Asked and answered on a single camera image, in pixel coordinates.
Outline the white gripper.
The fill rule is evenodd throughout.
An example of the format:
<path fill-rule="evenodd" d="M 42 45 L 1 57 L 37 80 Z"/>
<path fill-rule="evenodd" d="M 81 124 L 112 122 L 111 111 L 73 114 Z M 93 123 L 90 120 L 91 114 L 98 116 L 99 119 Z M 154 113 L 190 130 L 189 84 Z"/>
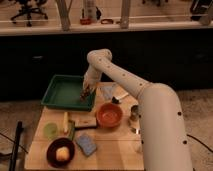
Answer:
<path fill-rule="evenodd" d="M 93 92 L 100 82 L 100 79 L 101 72 L 94 68 L 89 68 L 84 74 L 83 89 L 88 89 L 90 92 Z"/>

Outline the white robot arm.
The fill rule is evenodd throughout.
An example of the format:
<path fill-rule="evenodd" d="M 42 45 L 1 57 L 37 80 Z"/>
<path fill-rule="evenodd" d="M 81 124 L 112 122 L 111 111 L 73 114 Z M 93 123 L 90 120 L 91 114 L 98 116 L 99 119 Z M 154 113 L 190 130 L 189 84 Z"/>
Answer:
<path fill-rule="evenodd" d="M 182 107 L 176 92 L 166 84 L 147 81 L 111 62 L 109 49 L 87 54 L 89 67 L 83 92 L 92 93 L 102 74 L 138 101 L 145 171 L 193 171 Z"/>

